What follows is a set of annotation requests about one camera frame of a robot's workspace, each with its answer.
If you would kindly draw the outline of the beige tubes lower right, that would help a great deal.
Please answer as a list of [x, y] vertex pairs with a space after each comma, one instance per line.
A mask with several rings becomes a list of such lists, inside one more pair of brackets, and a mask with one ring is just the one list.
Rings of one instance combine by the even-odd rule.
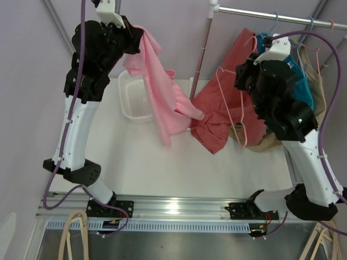
[[343, 259], [338, 233], [317, 223], [311, 232], [299, 260]]

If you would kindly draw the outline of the red t shirt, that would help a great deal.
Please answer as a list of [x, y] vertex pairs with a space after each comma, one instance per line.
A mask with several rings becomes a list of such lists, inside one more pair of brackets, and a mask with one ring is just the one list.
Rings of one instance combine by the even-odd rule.
[[[237, 67], [238, 65], [244, 64], [246, 59], [254, 51], [255, 46], [255, 33], [244, 28], [224, 60], [230, 56], [232, 65], [236, 65]], [[234, 87], [234, 82], [232, 80], [228, 80], [226, 89], [230, 91], [237, 88]], [[215, 74], [204, 88], [193, 98], [192, 103], [204, 113], [204, 119], [201, 121], [192, 121], [191, 134], [210, 153], [215, 154], [225, 147], [230, 132], [234, 132], [231, 127], [230, 119]], [[255, 112], [251, 101], [250, 104], [252, 105], [251, 111]], [[260, 121], [260, 124], [258, 127], [254, 127], [254, 129], [259, 134], [261, 140], [266, 134], [267, 127], [263, 120], [258, 120]]]

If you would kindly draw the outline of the pink hanger at rail end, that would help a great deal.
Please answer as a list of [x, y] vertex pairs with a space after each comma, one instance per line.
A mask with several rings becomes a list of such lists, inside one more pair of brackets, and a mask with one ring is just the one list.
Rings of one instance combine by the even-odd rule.
[[[330, 19], [329, 22], [330, 22], [330, 28], [331, 28], [329, 34], [332, 34], [334, 29], [335, 29], [335, 23], [334, 23], [334, 21], [332, 19]], [[306, 49], [308, 49], [308, 50], [310, 50], [310, 51], [315, 53], [315, 55], [316, 55], [316, 65], [317, 65], [317, 74], [319, 75], [319, 77], [321, 77], [320, 62], [319, 62], [319, 51], [322, 48], [323, 43], [321, 43], [316, 48], [308, 47], [305, 44], [303, 44], [302, 46], [303, 46], [303, 48], [306, 48]]]

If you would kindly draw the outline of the metal clothes rack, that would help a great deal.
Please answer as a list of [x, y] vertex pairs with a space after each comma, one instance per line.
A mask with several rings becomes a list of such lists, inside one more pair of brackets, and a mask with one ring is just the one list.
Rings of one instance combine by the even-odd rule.
[[241, 10], [235, 8], [228, 8], [220, 6], [218, 1], [209, 1], [209, 8], [207, 13], [207, 22], [204, 29], [204, 36], [202, 38], [202, 43], [200, 46], [200, 56], [197, 62], [196, 70], [194, 76], [190, 79], [190, 92], [189, 98], [193, 99], [196, 94], [198, 80], [200, 78], [200, 71], [203, 64], [205, 49], [208, 43], [209, 33], [211, 24], [214, 18], [215, 13], [225, 13], [246, 17], [254, 17], [265, 20], [274, 20], [275, 22], [286, 22], [291, 24], [303, 24], [306, 25], [306, 30], [309, 28], [330, 28], [334, 30], [342, 30], [346, 31], [346, 23], [335, 23], [328, 20], [321, 20], [321, 16], [324, 14], [326, 10], [331, 6], [332, 1], [319, 1], [317, 6], [314, 9], [312, 18], [300, 18], [293, 16], [284, 16], [278, 15], [276, 12], [270, 14], [266, 12], [258, 12], [258, 11], [250, 11], [250, 10]]

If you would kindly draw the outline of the beige tubes lower left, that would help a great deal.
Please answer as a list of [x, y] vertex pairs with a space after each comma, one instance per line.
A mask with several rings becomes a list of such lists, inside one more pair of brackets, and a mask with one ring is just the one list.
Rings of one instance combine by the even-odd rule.
[[70, 228], [70, 225], [73, 224], [74, 222], [78, 222], [80, 224], [80, 233], [82, 237], [82, 248], [83, 248], [83, 259], [89, 260], [88, 218], [87, 218], [86, 212], [83, 210], [75, 210], [68, 216], [65, 222], [61, 240], [60, 240], [58, 260], [63, 260], [65, 246], [67, 246], [68, 259], [73, 259], [69, 228]]

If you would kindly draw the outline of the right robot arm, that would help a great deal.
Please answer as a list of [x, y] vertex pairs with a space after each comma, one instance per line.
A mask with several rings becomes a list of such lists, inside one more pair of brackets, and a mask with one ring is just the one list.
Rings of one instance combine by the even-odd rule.
[[268, 211], [288, 211], [301, 220], [330, 221], [346, 189], [327, 177], [328, 162], [318, 150], [318, 123], [311, 107], [292, 96], [297, 75], [281, 60], [256, 62], [251, 53], [236, 67], [235, 87], [247, 92], [258, 118], [288, 150], [302, 183], [286, 190], [258, 190], [247, 200], [247, 214], [261, 218]]

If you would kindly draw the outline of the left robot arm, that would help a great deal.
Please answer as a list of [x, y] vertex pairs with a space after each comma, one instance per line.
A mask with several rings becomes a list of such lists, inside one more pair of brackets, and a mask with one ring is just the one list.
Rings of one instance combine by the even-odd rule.
[[59, 145], [43, 168], [59, 174], [92, 199], [88, 214], [117, 216], [117, 196], [100, 177], [101, 166], [85, 157], [88, 135], [109, 74], [124, 54], [138, 54], [143, 30], [122, 16], [123, 27], [114, 22], [85, 21], [75, 29], [71, 69], [64, 86], [65, 112]]

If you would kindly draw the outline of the teal t shirt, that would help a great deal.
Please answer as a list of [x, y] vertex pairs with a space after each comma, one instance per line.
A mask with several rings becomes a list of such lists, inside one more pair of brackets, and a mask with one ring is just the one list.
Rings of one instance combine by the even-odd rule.
[[[267, 33], [256, 34], [257, 39], [257, 51], [259, 54], [266, 52], [266, 47], [264, 46], [264, 39], [267, 36]], [[297, 81], [294, 86], [294, 91], [292, 93], [292, 97], [308, 104], [312, 110], [314, 110], [314, 100], [309, 88], [309, 83], [307, 80], [307, 76], [304, 74], [298, 62], [293, 58], [290, 54], [285, 59], [290, 69], [294, 71], [297, 75]]]

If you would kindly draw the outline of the white perforated plastic basket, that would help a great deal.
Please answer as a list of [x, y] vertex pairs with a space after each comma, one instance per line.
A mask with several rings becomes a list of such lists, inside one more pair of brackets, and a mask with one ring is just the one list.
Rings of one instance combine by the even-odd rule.
[[127, 70], [118, 77], [121, 110], [126, 118], [134, 123], [153, 120], [151, 106], [141, 75], [131, 76]]

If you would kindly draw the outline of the pink wire hanger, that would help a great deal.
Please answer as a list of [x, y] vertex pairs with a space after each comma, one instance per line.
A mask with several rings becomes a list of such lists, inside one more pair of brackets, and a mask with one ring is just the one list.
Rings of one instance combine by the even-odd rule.
[[254, 129], [259, 126], [260, 121], [256, 118], [255, 112], [251, 111], [250, 98], [246, 97], [245, 91], [226, 89], [228, 80], [236, 80], [235, 69], [236, 65], [231, 64], [231, 57], [228, 56], [217, 68], [215, 76], [234, 131], [233, 136], [241, 147], [246, 148], [260, 140]]

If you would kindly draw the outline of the beige t shirt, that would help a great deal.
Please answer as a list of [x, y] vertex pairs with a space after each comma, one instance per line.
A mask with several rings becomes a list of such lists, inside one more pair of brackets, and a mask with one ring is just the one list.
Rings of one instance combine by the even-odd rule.
[[[291, 41], [291, 45], [292, 47], [297, 47], [298, 42], [292, 40]], [[317, 71], [315, 71], [313, 69], [313, 67], [311, 66], [309, 57], [307, 55], [307, 51], [308, 49], [303, 48], [300, 51], [300, 55], [302, 58], [302, 61], [305, 65], [305, 69], [306, 69], [306, 76], [307, 76], [307, 80], [309, 83], [309, 88], [314, 100], [314, 115], [316, 117], [318, 126], [322, 125], [324, 116], [325, 116], [325, 112], [326, 112], [326, 100], [325, 100], [325, 94], [324, 94], [324, 90], [323, 90], [323, 79], [322, 76], [319, 77], [319, 75], [317, 74]], [[246, 146], [247, 149], [253, 151], [253, 152], [265, 152], [267, 150], [271, 150], [275, 147], [281, 146], [282, 143], [281, 141], [279, 141], [276, 138], [276, 135], [272, 132], [267, 132], [264, 137], [260, 140], [260, 142], [258, 142], [257, 145], [250, 145], [248, 144]]]

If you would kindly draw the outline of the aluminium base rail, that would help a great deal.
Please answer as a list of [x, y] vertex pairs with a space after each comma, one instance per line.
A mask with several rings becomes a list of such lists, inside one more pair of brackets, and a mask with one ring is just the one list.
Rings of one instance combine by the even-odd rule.
[[[225, 210], [229, 203], [243, 203], [243, 199], [230, 198], [182, 198], [158, 196], [117, 195], [118, 200], [134, 202], [132, 220], [178, 221], [178, 222], [229, 222], [230, 213]], [[53, 210], [43, 208], [39, 202], [37, 219], [64, 218], [76, 209], [87, 209], [89, 196], [77, 192]]]

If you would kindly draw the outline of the pink t shirt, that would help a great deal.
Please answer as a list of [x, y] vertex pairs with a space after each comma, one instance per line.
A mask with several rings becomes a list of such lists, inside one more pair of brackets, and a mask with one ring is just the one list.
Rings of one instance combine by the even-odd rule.
[[131, 76], [143, 77], [159, 139], [164, 146], [170, 146], [172, 135], [189, 128], [193, 119], [201, 121], [204, 113], [174, 81], [176, 72], [162, 66], [158, 58], [162, 49], [155, 38], [144, 27], [137, 25], [135, 28], [143, 31], [140, 52], [128, 54], [123, 66]]

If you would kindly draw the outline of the beige tubes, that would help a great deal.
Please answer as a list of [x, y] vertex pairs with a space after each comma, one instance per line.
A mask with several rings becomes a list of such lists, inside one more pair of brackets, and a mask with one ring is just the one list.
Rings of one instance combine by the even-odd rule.
[[311, 232], [299, 260], [343, 259], [338, 233], [317, 223]]
[[83, 210], [75, 210], [68, 216], [65, 222], [61, 240], [60, 240], [58, 260], [63, 260], [65, 246], [67, 246], [68, 259], [73, 259], [69, 228], [70, 228], [70, 225], [73, 224], [74, 222], [78, 222], [80, 224], [80, 233], [82, 237], [82, 248], [83, 248], [83, 259], [89, 260], [88, 218], [87, 218], [86, 212]]

